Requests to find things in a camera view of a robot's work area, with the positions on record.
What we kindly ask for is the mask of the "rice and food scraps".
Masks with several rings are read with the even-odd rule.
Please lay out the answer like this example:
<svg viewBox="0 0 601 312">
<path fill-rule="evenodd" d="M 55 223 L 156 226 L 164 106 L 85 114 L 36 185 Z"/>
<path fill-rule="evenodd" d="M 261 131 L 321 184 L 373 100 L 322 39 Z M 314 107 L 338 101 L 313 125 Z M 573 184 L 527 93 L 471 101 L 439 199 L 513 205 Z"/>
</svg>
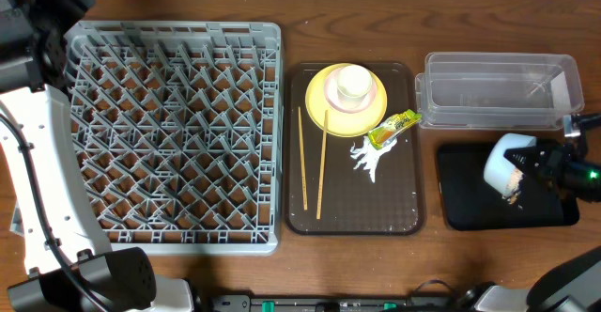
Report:
<svg viewBox="0 0 601 312">
<path fill-rule="evenodd" d="M 513 205 L 521 192 L 520 190 L 520 182 L 523 180 L 523 173 L 515 168 L 506 184 L 505 193 L 503 198 L 507 201 L 508 204 Z"/>
</svg>

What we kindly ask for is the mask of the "light blue bowl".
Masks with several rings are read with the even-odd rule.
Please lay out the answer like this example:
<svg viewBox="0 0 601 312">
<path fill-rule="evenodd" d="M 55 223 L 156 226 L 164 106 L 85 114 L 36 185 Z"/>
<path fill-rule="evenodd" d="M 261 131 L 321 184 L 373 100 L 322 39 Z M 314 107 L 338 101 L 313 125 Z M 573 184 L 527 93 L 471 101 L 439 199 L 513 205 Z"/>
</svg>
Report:
<svg viewBox="0 0 601 312">
<path fill-rule="evenodd" d="M 505 187 L 512 171 L 516 168 L 503 157 L 503 153 L 508 148 L 532 147 L 536 144 L 537 138 L 534 136 L 507 133 L 505 134 L 491 150 L 484 169 L 484 180 L 494 190 L 502 196 L 505 193 Z"/>
</svg>

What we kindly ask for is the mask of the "green yellow snack wrapper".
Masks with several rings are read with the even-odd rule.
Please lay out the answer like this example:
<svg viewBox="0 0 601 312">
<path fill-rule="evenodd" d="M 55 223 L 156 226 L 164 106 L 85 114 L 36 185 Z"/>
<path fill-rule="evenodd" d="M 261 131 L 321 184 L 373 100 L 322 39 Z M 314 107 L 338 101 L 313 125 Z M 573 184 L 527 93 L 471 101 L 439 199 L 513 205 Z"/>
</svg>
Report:
<svg viewBox="0 0 601 312">
<path fill-rule="evenodd" d="M 375 149 L 385 148 L 399 134 L 419 123 L 421 119 L 422 115 L 412 110 L 391 115 L 368 133 L 369 141 Z"/>
</svg>

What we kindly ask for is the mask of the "white tissue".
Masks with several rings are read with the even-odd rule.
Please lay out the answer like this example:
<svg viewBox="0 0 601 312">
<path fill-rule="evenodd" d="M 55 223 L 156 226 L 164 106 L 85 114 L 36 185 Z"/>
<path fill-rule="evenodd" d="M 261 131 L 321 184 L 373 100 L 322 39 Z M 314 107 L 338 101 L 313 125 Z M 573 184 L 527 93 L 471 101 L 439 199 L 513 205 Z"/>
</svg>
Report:
<svg viewBox="0 0 601 312">
<path fill-rule="evenodd" d="M 349 150 L 350 157 L 356 160 L 356 164 L 353 167 L 354 170 L 361 168 L 366 171 L 369 175 L 369 179 L 372 183 L 376 182 L 376 173 L 379 159 L 389 152 L 397 144 L 397 139 L 385 145 L 383 148 L 375 148 L 367 135 L 362 138 L 362 146 L 357 148 L 355 145 Z"/>
</svg>

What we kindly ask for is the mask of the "pink bowl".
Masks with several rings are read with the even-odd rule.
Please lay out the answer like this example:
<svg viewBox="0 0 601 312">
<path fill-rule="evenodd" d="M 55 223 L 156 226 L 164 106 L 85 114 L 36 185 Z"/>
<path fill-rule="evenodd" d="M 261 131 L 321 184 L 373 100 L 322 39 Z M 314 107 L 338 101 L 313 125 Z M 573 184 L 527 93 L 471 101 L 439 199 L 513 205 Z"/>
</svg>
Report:
<svg viewBox="0 0 601 312">
<path fill-rule="evenodd" d="M 343 113 L 353 114 L 353 113 L 358 113 L 358 112 L 361 112 L 361 111 L 367 109 L 372 104 L 372 102 L 376 99 L 376 96 L 378 95 L 378 87 L 377 87 L 375 78 L 371 75 L 372 87 L 371 87 L 370 92 L 363 99 L 361 105 L 356 108 L 351 108 L 351 109 L 345 108 L 345 106 L 340 103 L 338 92 L 337 92 L 337 83 L 336 83 L 336 79 L 338 77 L 338 74 L 339 74 L 339 71 L 341 68 L 336 68 L 333 72 L 331 72 L 326 77 L 325 85 L 324 85 L 324 95 L 325 95 L 326 100 L 328 101 L 330 106 L 332 106 L 334 109 L 341 111 Z"/>
</svg>

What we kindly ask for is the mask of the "cream white cup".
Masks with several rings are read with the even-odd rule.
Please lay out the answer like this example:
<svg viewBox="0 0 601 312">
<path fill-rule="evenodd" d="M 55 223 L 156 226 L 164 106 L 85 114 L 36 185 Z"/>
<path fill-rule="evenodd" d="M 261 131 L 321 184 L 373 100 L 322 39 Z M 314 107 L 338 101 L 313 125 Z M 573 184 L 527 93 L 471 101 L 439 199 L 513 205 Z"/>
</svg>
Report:
<svg viewBox="0 0 601 312">
<path fill-rule="evenodd" d="M 349 65 L 340 69 L 336 83 L 340 103 L 351 109 L 360 106 L 370 92 L 372 77 L 368 69 Z"/>
</svg>

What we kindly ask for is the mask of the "wooden chopstick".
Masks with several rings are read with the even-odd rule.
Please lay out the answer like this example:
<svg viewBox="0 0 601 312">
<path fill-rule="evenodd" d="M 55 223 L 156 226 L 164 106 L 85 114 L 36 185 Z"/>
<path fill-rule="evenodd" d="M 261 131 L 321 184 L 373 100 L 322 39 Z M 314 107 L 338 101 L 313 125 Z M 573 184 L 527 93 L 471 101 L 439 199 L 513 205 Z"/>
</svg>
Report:
<svg viewBox="0 0 601 312">
<path fill-rule="evenodd" d="M 305 166 L 305 154 L 304 154 L 302 110 L 300 107 L 298 107 L 298 129 L 299 129 L 302 205 L 303 205 L 303 210 L 308 211 L 308 195 L 307 195 L 307 183 L 306 183 L 306 166 Z"/>
<path fill-rule="evenodd" d="M 321 153 L 320 153 L 319 183 L 318 183 L 317 208 L 316 208 L 316 219 L 317 220 L 320 220 L 321 215 L 322 215 L 328 123 L 329 123 L 329 110 L 326 110 L 324 112 L 324 122 L 323 122 L 323 127 L 322 127 L 322 142 L 321 142 L 322 144 L 321 144 Z"/>
</svg>

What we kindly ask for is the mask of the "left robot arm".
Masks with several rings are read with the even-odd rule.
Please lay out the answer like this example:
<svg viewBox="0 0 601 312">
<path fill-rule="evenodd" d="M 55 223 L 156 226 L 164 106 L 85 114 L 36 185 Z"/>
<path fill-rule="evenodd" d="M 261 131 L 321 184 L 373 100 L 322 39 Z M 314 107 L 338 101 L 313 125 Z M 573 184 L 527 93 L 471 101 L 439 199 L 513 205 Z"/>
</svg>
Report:
<svg viewBox="0 0 601 312">
<path fill-rule="evenodd" d="M 1 146 L 23 224 L 16 311 L 192 311 L 189 284 L 116 251 L 89 204 L 71 141 L 66 33 L 95 0 L 1 0 Z"/>
</svg>

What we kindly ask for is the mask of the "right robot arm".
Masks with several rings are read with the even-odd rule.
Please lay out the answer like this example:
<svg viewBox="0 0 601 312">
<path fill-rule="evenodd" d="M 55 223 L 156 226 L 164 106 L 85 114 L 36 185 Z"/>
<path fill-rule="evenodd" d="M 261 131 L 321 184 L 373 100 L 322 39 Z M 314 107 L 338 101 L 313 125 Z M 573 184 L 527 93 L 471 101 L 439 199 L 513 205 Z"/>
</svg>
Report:
<svg viewBox="0 0 601 312">
<path fill-rule="evenodd" d="M 600 201 L 600 166 L 586 160 L 586 132 L 600 126 L 598 113 L 562 118 L 563 143 L 507 133 L 487 157 L 484 182 L 513 204 L 548 193 L 576 204 Z M 461 311 L 598 311 L 600 248 L 595 247 L 544 274 L 530 289 L 483 284 L 467 291 Z"/>
</svg>

